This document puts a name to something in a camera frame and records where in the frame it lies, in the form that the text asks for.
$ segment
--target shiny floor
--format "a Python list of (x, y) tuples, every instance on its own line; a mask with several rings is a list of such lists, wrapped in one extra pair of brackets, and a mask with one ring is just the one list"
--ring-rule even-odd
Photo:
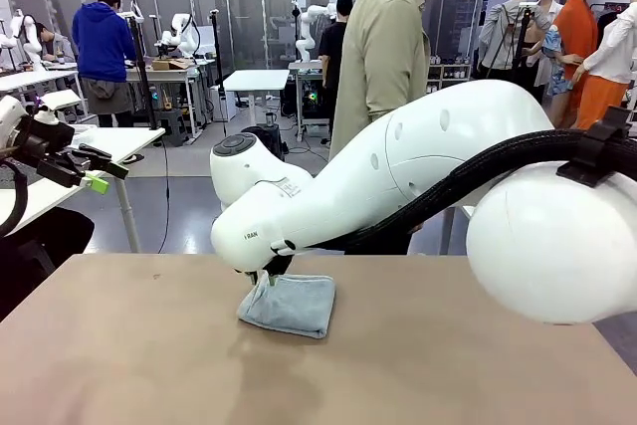
[[(297, 143), (296, 126), (291, 119), (280, 118), (282, 137), (296, 151), (287, 161), (318, 174), (325, 165), (328, 149), (320, 138), (310, 136)], [(248, 113), (240, 111), (226, 126), (227, 134), (241, 131), (249, 125)], [(143, 151), (146, 159), (134, 165), (126, 180), (128, 195), (139, 232), (142, 251), (157, 253), (166, 232), (166, 181), (170, 186), (170, 221), (161, 249), (166, 254), (213, 253), (210, 228), (220, 214), (220, 202), (210, 180), (210, 148), (224, 137), (224, 125), (209, 125), (201, 137), (190, 146), (168, 146), (168, 175), (164, 151), (150, 146)], [(119, 202), (114, 188), (105, 196), (82, 191), (62, 204), (86, 214), (96, 223), (88, 253), (126, 253), (128, 242), (121, 220)], [(466, 255), (467, 218), (456, 212), (449, 253)], [(442, 215), (425, 223), (414, 235), (410, 254), (437, 255), (442, 234)], [(637, 314), (607, 319), (597, 325), (617, 353), (637, 373)]]

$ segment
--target folded cloth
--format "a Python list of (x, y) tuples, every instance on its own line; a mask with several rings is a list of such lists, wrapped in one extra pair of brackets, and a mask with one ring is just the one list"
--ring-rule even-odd
[(241, 302), (237, 316), (269, 330), (324, 338), (335, 290), (334, 280), (327, 276), (284, 275), (271, 286), (264, 273)]

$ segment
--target person in blue hoodie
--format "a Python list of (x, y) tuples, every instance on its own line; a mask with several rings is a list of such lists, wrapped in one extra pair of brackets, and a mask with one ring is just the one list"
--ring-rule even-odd
[(78, 71), (89, 111), (100, 126), (132, 127), (130, 92), (124, 59), (135, 60), (128, 24), (117, 15), (121, 0), (98, 0), (83, 4), (73, 18), (73, 40), (78, 46)]

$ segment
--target beige coat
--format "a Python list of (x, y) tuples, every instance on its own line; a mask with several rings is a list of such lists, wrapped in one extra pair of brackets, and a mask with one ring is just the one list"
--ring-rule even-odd
[(429, 41), (416, 0), (356, 0), (343, 42), (329, 157), (373, 121), (425, 95)]

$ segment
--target blue hoodie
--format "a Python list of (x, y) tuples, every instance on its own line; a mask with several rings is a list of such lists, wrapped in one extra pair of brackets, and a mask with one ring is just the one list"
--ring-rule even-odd
[(124, 57), (135, 60), (135, 46), (125, 20), (102, 2), (84, 4), (73, 18), (80, 76), (92, 80), (126, 81)]

